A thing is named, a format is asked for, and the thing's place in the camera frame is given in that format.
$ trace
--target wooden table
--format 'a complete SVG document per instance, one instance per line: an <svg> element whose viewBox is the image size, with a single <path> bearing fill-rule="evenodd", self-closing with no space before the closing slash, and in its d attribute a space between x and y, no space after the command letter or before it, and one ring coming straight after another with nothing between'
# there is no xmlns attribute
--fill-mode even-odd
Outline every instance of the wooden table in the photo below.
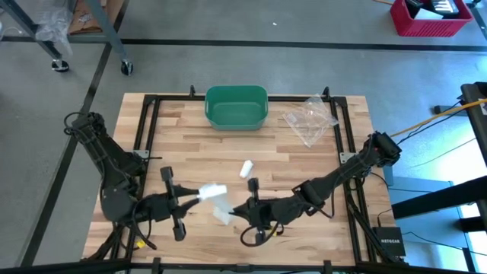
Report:
<svg viewBox="0 0 487 274"><path fill-rule="evenodd" d="M133 147L144 96L125 94L123 98L114 139L128 151ZM357 150L361 150L367 135L372 132L367 102L362 96L349 96L347 101L355 144ZM239 178L245 160L255 164L253 176L259 178L259 194L263 199L290 196L292 187L325 176L339 166L333 129L329 128L312 148L304 146L282 118L285 111L300 104L270 102L269 115L261 130L218 132L205 118L202 101L163 101L151 152L151 156L163 159L150 161L145 195L166 191L159 173L164 166L171 166L174 182L185 187L197 189L207 183L225 183L233 206L243 203L250 194L247 182ZM148 111L148 121L150 115L151 110ZM341 111L339 120L348 151ZM148 124L145 123L145 134ZM381 169L374 172L382 174ZM378 177L370 176L364 192L371 224L377 225L377 214L390 209L387 188ZM151 240L158 249L145 247L137 250L132 261L150 263L159 256L164 263L323 265L324 260L331 260L334 266L353 266L355 261L343 188L338 187L335 194L335 218L329 220L321 214L303 215L286 226L282 236L273 237L263 246L254 248L245 247L239 240L248 223L235 218L229 225L224 225L213 216L213 205L204 202L192 208L184 218L187 231L184 241L173 239L171 220L153 223ZM330 203L330 199L327 200L324 209L327 212L330 212ZM391 212L382 214L380 220L383 225L394 225ZM147 222L140 227L146 233ZM357 227L362 257L367 259L364 235ZM83 256L91 255L111 230L112 225L103 217L97 202Z"/></svg>

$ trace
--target gray floor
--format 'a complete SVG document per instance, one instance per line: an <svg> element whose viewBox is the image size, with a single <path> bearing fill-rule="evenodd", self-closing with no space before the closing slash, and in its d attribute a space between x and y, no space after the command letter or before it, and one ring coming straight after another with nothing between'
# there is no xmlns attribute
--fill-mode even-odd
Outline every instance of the gray floor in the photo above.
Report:
<svg viewBox="0 0 487 274"><path fill-rule="evenodd" d="M485 45L475 22L454 38L396 35L389 6L372 1L132 1L120 35L128 38L286 40L335 43ZM0 21L8 23L7 15ZM331 25L340 21L342 24ZM46 189L65 146L62 118L80 108L103 45L72 45L72 70L49 70L50 60L33 43L0 43L0 267L18 263ZM110 55L92 110L113 132L126 92L198 92L220 84L258 84L271 94L313 94L330 86L333 95L365 95L374 128L396 132L431 116L436 104L454 104L464 83L485 80L487 56L479 53L420 53L337 49L216 46L127 46L135 72L119 72ZM427 161L473 136L465 118L454 117L402 145L394 175L465 180L452 169L440 173ZM459 158L451 159L458 163ZM78 148L49 223L36 263L79 259L97 195L99 177ZM412 263L436 263L429 245L409 246Z"/></svg>

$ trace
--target red crate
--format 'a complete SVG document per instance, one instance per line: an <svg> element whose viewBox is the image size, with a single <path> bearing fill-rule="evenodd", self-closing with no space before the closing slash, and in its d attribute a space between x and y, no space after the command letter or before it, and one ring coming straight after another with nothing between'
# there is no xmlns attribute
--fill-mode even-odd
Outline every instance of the red crate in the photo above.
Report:
<svg viewBox="0 0 487 274"><path fill-rule="evenodd" d="M409 16L405 0L396 0L390 8L397 34L404 37L452 37L473 17L463 0L454 0L460 16L458 19L415 20Z"/></svg>

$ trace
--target caster wheel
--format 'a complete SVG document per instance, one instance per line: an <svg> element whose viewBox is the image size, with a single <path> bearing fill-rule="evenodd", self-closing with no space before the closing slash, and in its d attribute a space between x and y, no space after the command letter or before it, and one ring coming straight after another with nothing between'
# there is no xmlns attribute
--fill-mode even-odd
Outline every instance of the caster wheel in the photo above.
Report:
<svg viewBox="0 0 487 274"><path fill-rule="evenodd" d="M55 72L67 72L69 70L69 65L66 61L62 61L62 66L60 68L58 67L58 64L53 61L51 64L51 69Z"/></svg>
<svg viewBox="0 0 487 274"><path fill-rule="evenodd" d="M132 62L122 62L122 68L120 69L124 75L130 76L132 75L132 71L134 70L134 66Z"/></svg>

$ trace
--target green basket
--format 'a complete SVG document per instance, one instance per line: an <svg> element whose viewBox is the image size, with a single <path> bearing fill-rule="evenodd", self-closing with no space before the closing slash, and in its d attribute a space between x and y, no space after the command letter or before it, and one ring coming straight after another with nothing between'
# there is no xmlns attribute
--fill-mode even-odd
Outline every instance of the green basket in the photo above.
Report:
<svg viewBox="0 0 487 274"><path fill-rule="evenodd" d="M258 130L267 111L267 91L259 86L217 86L206 93L206 118L216 130Z"/></svg>

